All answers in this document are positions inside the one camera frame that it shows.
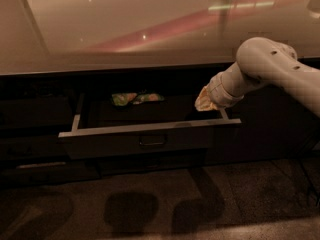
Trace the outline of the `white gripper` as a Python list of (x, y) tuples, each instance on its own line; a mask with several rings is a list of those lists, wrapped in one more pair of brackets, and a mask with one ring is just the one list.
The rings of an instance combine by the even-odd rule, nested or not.
[(222, 83), (222, 73), (210, 79), (195, 101), (195, 108), (199, 112), (230, 108), (241, 101), (244, 96), (235, 97), (229, 94)]

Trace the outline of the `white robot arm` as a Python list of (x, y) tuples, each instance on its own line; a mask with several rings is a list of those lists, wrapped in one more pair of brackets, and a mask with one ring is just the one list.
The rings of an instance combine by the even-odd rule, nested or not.
[(267, 85), (283, 89), (320, 117), (320, 70), (299, 62), (293, 47), (265, 37), (250, 38), (239, 46), (235, 62), (202, 88), (195, 108), (230, 108)]

